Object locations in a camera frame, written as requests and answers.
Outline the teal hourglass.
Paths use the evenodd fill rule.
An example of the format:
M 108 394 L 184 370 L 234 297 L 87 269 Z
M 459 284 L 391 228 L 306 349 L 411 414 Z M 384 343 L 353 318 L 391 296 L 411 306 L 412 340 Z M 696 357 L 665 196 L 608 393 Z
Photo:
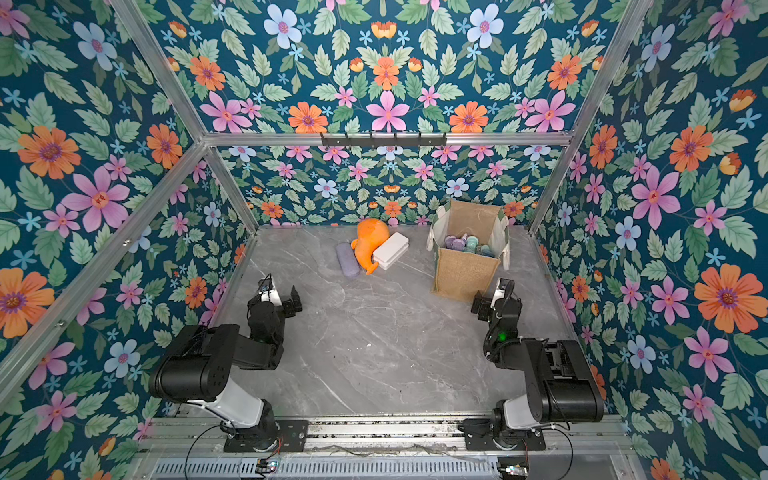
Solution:
M 465 248 L 468 251 L 475 251 L 479 245 L 479 240 L 475 236 L 469 236 L 466 240 Z

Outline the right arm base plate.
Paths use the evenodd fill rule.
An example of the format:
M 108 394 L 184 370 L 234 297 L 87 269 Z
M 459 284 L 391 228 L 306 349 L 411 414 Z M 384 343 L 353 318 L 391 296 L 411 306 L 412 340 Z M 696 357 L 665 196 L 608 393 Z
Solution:
M 541 430 L 511 430 L 490 418 L 465 419 L 457 427 L 468 451 L 543 451 Z

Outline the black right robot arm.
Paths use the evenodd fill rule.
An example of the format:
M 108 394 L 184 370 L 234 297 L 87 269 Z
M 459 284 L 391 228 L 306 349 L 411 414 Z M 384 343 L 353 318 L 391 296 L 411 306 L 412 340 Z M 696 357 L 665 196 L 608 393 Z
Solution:
M 488 327 L 482 346 L 486 360 L 523 375 L 523 393 L 494 408 L 493 433 L 600 422 L 604 400 L 579 343 L 522 336 L 522 307 L 512 285 L 497 288 L 491 297 L 477 292 L 471 305 L 471 312 Z

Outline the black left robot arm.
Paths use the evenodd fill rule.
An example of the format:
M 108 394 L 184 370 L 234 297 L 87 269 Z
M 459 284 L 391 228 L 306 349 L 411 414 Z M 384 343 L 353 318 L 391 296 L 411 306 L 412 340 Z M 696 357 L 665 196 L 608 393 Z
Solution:
M 275 370 L 284 353 L 286 320 L 302 310 L 296 288 L 283 300 L 271 278 L 264 278 L 247 303 L 250 334 L 241 334 L 237 324 L 183 328 L 152 373 L 150 394 L 207 411 L 234 432 L 272 433 L 271 405 L 237 384 L 231 371 Z

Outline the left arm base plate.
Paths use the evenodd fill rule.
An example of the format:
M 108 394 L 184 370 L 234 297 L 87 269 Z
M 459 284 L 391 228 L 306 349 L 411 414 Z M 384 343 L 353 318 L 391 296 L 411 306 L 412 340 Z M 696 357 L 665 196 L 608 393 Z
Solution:
M 295 453 L 304 450 L 308 438 L 306 420 L 262 420 L 249 429 L 222 426 L 227 453 Z

